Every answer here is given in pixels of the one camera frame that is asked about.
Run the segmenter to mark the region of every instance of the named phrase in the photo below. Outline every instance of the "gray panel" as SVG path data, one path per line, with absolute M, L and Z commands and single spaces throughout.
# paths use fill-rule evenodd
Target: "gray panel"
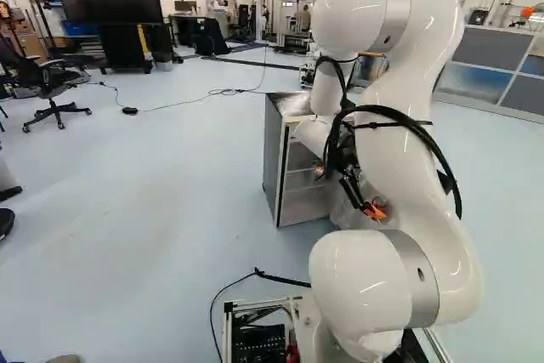
M 544 80 L 517 76 L 501 106 L 544 115 Z
M 265 98 L 264 101 L 263 189 L 272 217 L 275 217 L 278 166 L 280 165 L 280 147 L 283 135 L 280 113 L 269 98 Z
M 326 217 L 330 211 L 327 192 L 325 186 L 284 192 L 280 227 Z
M 300 142 L 290 143 L 287 170 L 310 169 L 317 163 L 320 163 L 320 158 L 306 146 Z
M 467 27 L 452 60 L 516 71 L 532 36 Z

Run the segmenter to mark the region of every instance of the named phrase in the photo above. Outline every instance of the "power cable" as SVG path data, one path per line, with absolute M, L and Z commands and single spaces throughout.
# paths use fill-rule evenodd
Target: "power cable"
M 173 104 L 160 105 L 160 106 L 156 106 L 155 108 L 149 108 L 148 110 L 139 110 L 137 108 L 132 108 L 132 107 L 126 106 L 124 104 L 121 104 L 119 102 L 119 89 L 117 87 L 107 85 L 103 81 L 100 81 L 100 82 L 86 82 L 86 84 L 100 85 L 101 87 L 106 87 L 106 88 L 112 89 L 116 93 L 116 105 L 123 109 L 123 113 L 127 113 L 129 115 L 135 115 L 138 112 L 158 111 L 158 110 L 162 110 L 164 108 L 172 108 L 172 107 L 178 106 L 178 105 L 194 104 L 194 103 L 197 103 L 197 102 L 201 102 L 204 99 L 208 99 L 210 97 L 214 97 L 214 96 L 217 96 L 217 95 L 231 96 L 231 95 L 245 94 L 245 93 L 266 94 L 266 92 L 257 92 L 257 90 L 259 88 L 261 88 L 261 86 L 263 85 L 264 75 L 266 73 L 266 54 L 267 54 L 267 50 L 268 50 L 268 45 L 264 47 L 263 72 L 261 74 L 261 79 L 258 82 L 257 86 L 252 87 L 252 88 L 213 88 L 213 89 L 209 90 L 206 95 L 203 95 L 200 98 L 189 99 L 189 100 L 186 100 L 186 101 L 179 101 L 179 102 L 175 102 Z

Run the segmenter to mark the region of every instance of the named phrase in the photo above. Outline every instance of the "black strap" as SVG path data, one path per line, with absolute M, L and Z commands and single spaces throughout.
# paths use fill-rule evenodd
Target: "black strap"
M 431 121 L 416 121 L 416 123 L 419 125 L 433 125 Z M 368 122 L 368 123 L 365 123 L 364 125 L 356 125 L 354 126 L 354 129 L 367 129 L 367 128 L 376 129 L 376 128 L 390 128 L 390 127 L 404 127 L 404 125 L 398 122 L 382 122 L 382 123 Z
M 289 278 L 283 278 L 283 277 L 277 276 L 277 275 L 265 274 L 264 271 L 261 271 L 257 267 L 255 267 L 254 271 L 255 271 L 254 274 L 257 274 L 258 277 L 264 278 L 265 280 L 281 282 L 282 284 L 289 284 L 289 285 L 294 285 L 294 286 L 303 286 L 305 288 L 311 288 L 312 287 L 309 284 L 309 282 L 296 281 L 296 280 L 292 280 L 292 279 L 289 279 Z

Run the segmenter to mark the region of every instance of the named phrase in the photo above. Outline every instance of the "machine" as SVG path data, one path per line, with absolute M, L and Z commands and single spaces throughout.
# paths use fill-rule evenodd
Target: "machine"
M 309 312 L 292 319 L 308 317 L 294 324 L 306 339 L 300 355 L 311 355 L 303 363 L 374 363 L 395 351 L 405 328 L 467 319 L 482 300 L 456 181 L 430 136 L 431 93 L 462 39 L 463 13 L 455 0 L 317 0 L 312 26 L 322 51 L 310 101 L 317 117 L 295 135 L 329 176 L 333 167 L 361 219 L 315 244 L 311 294 L 297 301 Z M 386 54 L 389 69 L 349 108 L 345 81 L 364 51 Z M 354 127 L 342 124 L 348 113 Z M 342 152 L 340 126 L 354 134 L 353 155 Z M 454 186 L 454 213 L 443 179 Z

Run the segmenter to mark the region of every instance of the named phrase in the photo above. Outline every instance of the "chair base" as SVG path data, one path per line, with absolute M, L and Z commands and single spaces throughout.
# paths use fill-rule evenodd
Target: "chair base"
M 60 119 L 60 112 L 85 112 L 87 115 L 91 115 L 93 113 L 89 108 L 77 108 L 75 102 L 71 102 L 66 105 L 56 105 L 54 101 L 50 99 L 49 104 L 51 104 L 51 108 L 47 108 L 46 110 L 37 110 L 34 113 L 34 119 L 23 124 L 24 133 L 29 133 L 31 131 L 30 125 L 43 121 L 45 118 L 52 115 L 55 115 L 57 118 L 57 126 L 59 129 L 64 129 L 65 124 Z

